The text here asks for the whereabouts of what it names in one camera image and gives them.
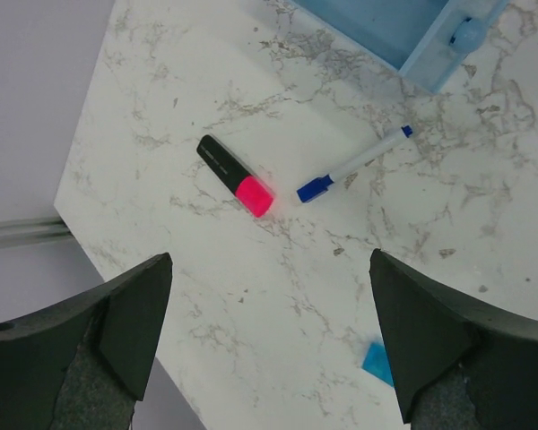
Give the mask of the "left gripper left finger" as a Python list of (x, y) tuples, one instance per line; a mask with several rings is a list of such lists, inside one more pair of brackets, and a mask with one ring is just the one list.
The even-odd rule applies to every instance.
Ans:
[(143, 400), (172, 282), (169, 254), (0, 322), (0, 429), (127, 429)]

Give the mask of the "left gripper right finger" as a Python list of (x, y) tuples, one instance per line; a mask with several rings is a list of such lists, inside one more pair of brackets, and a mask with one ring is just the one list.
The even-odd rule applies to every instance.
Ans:
[(379, 249), (369, 276), (404, 423), (538, 429), (538, 321), (441, 284)]

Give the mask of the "blue capped pen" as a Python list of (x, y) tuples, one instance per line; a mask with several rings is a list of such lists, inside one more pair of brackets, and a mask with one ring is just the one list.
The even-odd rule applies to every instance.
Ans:
[(377, 159), (386, 152), (407, 142), (413, 135), (410, 125), (403, 125), (387, 134), (382, 140), (359, 154), (347, 159), (341, 165), (330, 170), (324, 176), (318, 176), (304, 184), (295, 191), (295, 200), (300, 203), (308, 203), (322, 194), (328, 192), (330, 186), (342, 182), (346, 177), (355, 173), (367, 163)]

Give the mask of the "pink highlighter marker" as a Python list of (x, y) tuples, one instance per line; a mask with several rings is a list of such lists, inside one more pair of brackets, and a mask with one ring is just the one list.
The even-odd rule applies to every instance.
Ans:
[(261, 218), (269, 211), (274, 201), (273, 193), (217, 139), (205, 135), (196, 152), (254, 217)]

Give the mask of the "light blue end bin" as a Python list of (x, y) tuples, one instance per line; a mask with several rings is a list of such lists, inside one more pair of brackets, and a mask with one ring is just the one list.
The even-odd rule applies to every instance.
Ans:
[(438, 93), (486, 39), (506, 1), (296, 1), (405, 80)]

